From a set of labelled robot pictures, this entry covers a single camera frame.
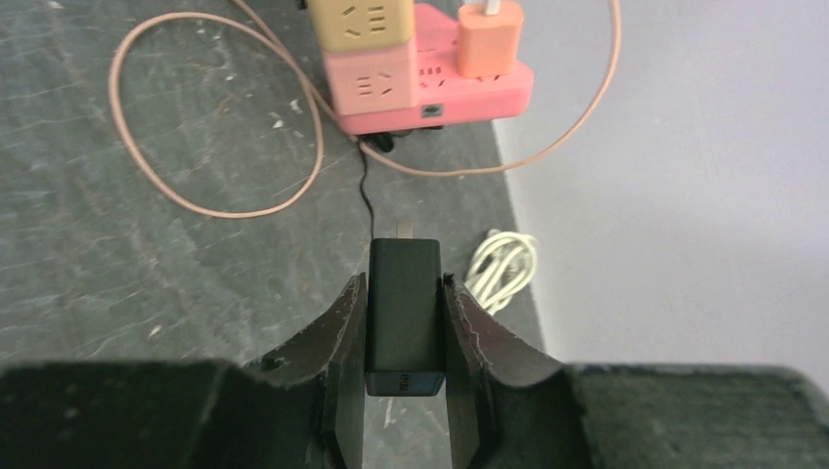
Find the pink triangular power strip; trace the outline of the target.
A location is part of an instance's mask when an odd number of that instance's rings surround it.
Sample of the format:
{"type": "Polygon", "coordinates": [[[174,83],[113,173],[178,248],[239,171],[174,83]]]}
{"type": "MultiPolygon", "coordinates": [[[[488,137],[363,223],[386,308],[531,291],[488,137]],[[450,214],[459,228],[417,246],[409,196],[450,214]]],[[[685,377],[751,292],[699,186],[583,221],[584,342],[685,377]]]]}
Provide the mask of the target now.
{"type": "Polygon", "coordinates": [[[528,106],[534,73],[517,62],[512,73],[464,78],[457,72],[458,22],[436,7],[414,5],[417,77],[414,107],[343,115],[340,128],[366,135],[514,117],[528,106]]]}

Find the beige cube adapter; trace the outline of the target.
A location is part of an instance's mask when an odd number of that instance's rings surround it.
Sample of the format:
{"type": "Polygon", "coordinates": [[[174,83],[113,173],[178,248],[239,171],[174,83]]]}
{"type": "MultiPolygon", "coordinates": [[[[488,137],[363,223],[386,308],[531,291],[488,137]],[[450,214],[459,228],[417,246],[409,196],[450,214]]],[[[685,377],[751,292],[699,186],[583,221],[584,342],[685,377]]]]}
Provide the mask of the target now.
{"type": "Polygon", "coordinates": [[[404,44],[414,36],[413,0],[308,0],[321,48],[353,52],[404,44]]]}

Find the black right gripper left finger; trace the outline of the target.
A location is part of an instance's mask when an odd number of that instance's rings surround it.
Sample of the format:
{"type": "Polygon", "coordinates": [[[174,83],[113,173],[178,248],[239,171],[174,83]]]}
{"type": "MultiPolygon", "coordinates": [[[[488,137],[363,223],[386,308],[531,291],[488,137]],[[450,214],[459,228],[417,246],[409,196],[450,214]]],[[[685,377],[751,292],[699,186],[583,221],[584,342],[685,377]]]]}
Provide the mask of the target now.
{"type": "Polygon", "coordinates": [[[359,468],[367,281],[224,360],[24,362],[1,372],[5,468],[359,468]]]}

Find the black block plug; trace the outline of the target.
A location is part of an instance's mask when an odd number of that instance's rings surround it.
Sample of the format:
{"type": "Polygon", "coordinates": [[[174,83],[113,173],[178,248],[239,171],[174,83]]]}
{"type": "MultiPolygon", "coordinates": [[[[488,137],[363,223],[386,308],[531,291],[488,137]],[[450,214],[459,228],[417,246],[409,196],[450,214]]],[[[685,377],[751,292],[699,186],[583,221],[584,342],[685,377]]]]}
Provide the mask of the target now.
{"type": "Polygon", "coordinates": [[[373,397],[434,397],[446,374],[440,243],[410,220],[371,242],[366,385],[373,397]]]}

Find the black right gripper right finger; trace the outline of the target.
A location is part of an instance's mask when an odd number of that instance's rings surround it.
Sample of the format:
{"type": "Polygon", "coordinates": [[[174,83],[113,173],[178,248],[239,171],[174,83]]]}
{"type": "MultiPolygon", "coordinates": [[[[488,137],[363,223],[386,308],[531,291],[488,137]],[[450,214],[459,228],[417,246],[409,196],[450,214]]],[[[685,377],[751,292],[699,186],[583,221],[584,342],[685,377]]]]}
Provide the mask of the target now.
{"type": "Polygon", "coordinates": [[[564,363],[444,278],[456,468],[824,468],[828,399],[781,366],[564,363]]]}

